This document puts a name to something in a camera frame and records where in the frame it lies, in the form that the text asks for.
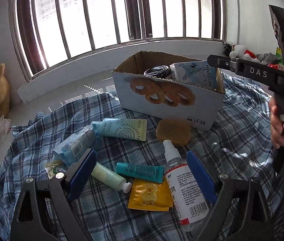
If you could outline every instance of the black jar lid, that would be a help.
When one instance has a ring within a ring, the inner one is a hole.
[[[171,69],[165,65],[155,66],[144,72],[144,76],[152,76],[152,77],[163,78],[163,79],[168,77],[170,74],[171,74]]]

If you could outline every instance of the screw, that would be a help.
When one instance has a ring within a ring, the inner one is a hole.
[[[229,175],[228,175],[227,173],[222,172],[222,173],[219,174],[219,177],[220,177],[221,179],[228,179],[228,178],[229,178]]]
[[[25,183],[31,183],[31,182],[33,182],[33,178],[27,178],[27,179],[25,180]]]
[[[62,178],[64,177],[64,173],[63,172],[58,172],[56,175],[55,175],[56,178]]]
[[[254,183],[258,183],[258,182],[259,182],[256,177],[252,177],[252,178],[251,178],[251,181],[254,182]]]

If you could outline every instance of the window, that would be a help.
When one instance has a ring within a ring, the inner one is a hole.
[[[147,40],[225,37],[225,0],[11,0],[27,81],[77,57]]]

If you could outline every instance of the sunscreen tube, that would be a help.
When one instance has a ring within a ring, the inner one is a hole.
[[[125,178],[114,173],[112,170],[109,170],[98,162],[96,163],[91,175],[117,191],[123,190],[123,192],[127,194],[131,190],[132,184],[130,182],[127,183]]]
[[[105,118],[91,125],[99,136],[146,141],[146,123],[146,119]]]
[[[162,183],[164,168],[161,166],[154,167],[118,162],[115,172],[133,178]]]

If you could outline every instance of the blue plaid fabric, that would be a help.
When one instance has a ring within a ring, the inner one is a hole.
[[[257,177],[272,213],[284,194],[284,179],[276,179],[272,170],[269,97],[252,80],[223,74],[226,95],[210,131],[192,129],[186,147],[178,148],[182,157],[196,149],[218,172],[247,180]],[[13,127],[15,139],[0,166],[0,236],[9,240],[14,208],[26,178],[47,179],[44,165],[53,158],[52,150],[72,133],[78,133],[92,121],[106,117],[147,119],[146,142],[101,137],[97,141],[98,162],[115,170],[117,162],[150,166],[165,165],[164,147],[156,139],[160,119],[121,108],[116,92],[99,94],[69,103],[47,116],[37,115],[27,126]],[[93,240],[190,240],[191,233],[181,231],[174,212],[149,212],[128,209],[129,194],[117,192],[90,177],[82,194],[72,205]],[[48,210],[55,235],[65,240],[53,206]],[[235,213],[232,202],[229,215],[219,234],[226,237]]]

